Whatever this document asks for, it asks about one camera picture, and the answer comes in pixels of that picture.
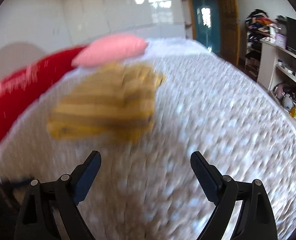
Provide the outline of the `yellow striped knit sweater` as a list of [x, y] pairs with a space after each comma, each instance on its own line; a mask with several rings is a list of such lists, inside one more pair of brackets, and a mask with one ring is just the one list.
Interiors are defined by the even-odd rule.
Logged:
[[156, 91], [166, 77], [149, 64], [101, 67], [51, 110], [47, 130], [54, 139], [109, 134], [138, 142], [153, 128]]

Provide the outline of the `cluttered clothes rack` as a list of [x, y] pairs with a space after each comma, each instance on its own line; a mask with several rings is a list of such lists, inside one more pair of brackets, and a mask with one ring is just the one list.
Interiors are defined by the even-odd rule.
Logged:
[[268, 14], [261, 9], [255, 9], [245, 19], [245, 73], [255, 81], [258, 78], [260, 68], [261, 40], [275, 38], [276, 27], [277, 21], [269, 18]]

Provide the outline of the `beige dotted quilt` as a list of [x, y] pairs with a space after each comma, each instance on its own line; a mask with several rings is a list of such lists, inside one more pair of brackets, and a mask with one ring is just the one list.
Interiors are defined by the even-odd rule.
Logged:
[[0, 179], [53, 181], [91, 151], [102, 165], [78, 206], [96, 239], [196, 239], [214, 206], [196, 179], [200, 151], [222, 174], [260, 179], [279, 239], [296, 228], [296, 130], [274, 101], [230, 63], [210, 55], [154, 59], [166, 76], [158, 88], [153, 130], [135, 145], [103, 135], [53, 140], [51, 109], [88, 71], [64, 76], [14, 124], [0, 143]]

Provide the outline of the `red embroidered pillow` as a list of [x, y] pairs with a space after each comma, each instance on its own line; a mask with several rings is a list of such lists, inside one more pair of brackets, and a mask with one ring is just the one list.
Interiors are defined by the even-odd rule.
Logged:
[[72, 59], [85, 46], [47, 55], [0, 80], [0, 141], [27, 107], [73, 70]]

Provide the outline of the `white shelf unit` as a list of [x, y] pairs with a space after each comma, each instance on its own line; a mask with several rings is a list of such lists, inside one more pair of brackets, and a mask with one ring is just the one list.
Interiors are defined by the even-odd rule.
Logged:
[[296, 128], [296, 55], [272, 44], [268, 38], [260, 42], [262, 49], [257, 83], [268, 91]]

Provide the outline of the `pink pillow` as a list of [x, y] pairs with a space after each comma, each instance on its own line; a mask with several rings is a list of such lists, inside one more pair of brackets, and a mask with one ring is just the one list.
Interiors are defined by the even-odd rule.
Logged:
[[148, 45], [145, 39], [132, 34], [109, 35], [87, 45], [72, 59], [71, 65], [97, 67], [122, 61], [143, 54]]

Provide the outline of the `teal wooden door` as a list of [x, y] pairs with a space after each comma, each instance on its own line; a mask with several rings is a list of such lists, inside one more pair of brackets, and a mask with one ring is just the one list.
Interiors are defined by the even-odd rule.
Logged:
[[237, 0], [188, 0], [194, 40], [237, 65], [240, 23]]

